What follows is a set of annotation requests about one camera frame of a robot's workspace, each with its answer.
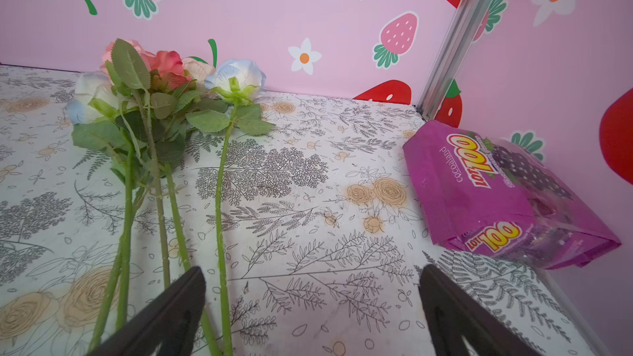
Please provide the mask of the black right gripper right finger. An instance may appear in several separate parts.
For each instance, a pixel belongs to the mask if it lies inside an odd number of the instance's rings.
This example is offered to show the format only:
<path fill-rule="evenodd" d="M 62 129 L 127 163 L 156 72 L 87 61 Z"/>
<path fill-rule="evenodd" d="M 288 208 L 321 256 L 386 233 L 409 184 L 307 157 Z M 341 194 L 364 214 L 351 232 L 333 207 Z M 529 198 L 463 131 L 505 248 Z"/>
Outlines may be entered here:
<path fill-rule="evenodd" d="M 418 269 L 419 294 L 437 355 L 537 355 L 439 268 Z"/>

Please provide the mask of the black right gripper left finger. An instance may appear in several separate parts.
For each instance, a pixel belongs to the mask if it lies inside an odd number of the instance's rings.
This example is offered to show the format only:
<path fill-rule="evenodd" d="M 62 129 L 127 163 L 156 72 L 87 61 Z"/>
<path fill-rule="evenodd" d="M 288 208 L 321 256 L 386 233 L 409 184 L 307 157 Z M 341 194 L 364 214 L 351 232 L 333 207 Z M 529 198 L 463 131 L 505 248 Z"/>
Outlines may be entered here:
<path fill-rule="evenodd" d="M 204 308 L 206 282 L 192 267 L 89 356 L 188 356 Z"/>

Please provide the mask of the white blue fake rose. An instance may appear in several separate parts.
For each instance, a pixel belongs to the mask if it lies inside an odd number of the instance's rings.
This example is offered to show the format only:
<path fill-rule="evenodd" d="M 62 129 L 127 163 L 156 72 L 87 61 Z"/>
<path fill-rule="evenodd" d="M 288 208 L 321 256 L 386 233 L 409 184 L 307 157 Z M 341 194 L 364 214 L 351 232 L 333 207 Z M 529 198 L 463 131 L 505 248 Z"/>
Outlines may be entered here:
<path fill-rule="evenodd" d="M 221 102 L 232 107 L 231 113 L 226 114 L 213 109 L 204 109 L 196 110 L 186 115 L 189 124 L 197 130 L 204 133 L 224 134 L 214 197 L 224 355 L 233 354 L 224 226 L 222 219 L 224 173 L 227 164 L 230 137 L 237 124 L 238 110 L 242 106 L 246 107 L 254 103 L 254 95 L 264 88 L 265 79 L 265 74 L 260 70 L 255 61 L 250 59 L 229 59 L 221 64 L 214 74 L 207 77 L 205 85 L 208 89 L 216 92 Z"/>

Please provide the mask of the red pink fake rose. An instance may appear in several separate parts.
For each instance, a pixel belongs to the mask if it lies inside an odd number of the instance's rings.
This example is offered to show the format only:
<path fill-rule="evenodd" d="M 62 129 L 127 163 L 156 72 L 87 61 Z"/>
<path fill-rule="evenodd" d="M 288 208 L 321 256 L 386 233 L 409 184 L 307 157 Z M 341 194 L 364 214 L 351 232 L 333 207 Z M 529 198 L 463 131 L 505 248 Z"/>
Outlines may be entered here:
<path fill-rule="evenodd" d="M 204 81 L 214 71 L 214 66 L 194 58 L 182 58 L 176 51 L 160 50 L 149 56 L 150 69 L 158 71 L 159 74 L 173 73 L 182 76 L 186 80 L 189 78 Z M 170 164 L 165 165 L 165 176 L 167 190 L 171 204 L 171 212 L 176 230 L 178 242 L 178 255 L 181 259 L 185 271 L 192 268 L 190 254 L 186 246 L 186 237 L 181 222 L 181 215 L 176 199 L 176 185 L 173 181 L 173 170 Z M 212 324 L 206 314 L 205 307 L 202 307 L 202 317 L 200 320 L 204 338 L 206 339 L 209 353 L 213 356 L 222 355 L 222 351 L 215 339 Z"/>

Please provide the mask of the pale pink fake rose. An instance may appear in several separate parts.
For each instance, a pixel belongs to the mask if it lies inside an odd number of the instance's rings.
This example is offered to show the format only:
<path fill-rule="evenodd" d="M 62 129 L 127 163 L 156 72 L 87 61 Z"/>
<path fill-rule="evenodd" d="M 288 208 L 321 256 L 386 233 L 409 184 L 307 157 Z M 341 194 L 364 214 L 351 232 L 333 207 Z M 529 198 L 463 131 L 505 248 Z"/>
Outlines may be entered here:
<path fill-rule="evenodd" d="M 110 91 L 116 99 L 114 124 L 127 138 L 125 148 L 131 156 L 122 175 L 141 194 L 155 198 L 163 258 L 163 285 L 171 284 L 171 272 L 163 207 L 164 166 L 171 163 L 169 152 L 182 153 L 180 137 L 169 137 L 168 125 L 176 112 L 178 87 L 187 86 L 183 63 L 174 51 L 156 54 L 142 49 L 136 41 L 115 40 L 107 49 L 104 67 L 110 78 Z"/>

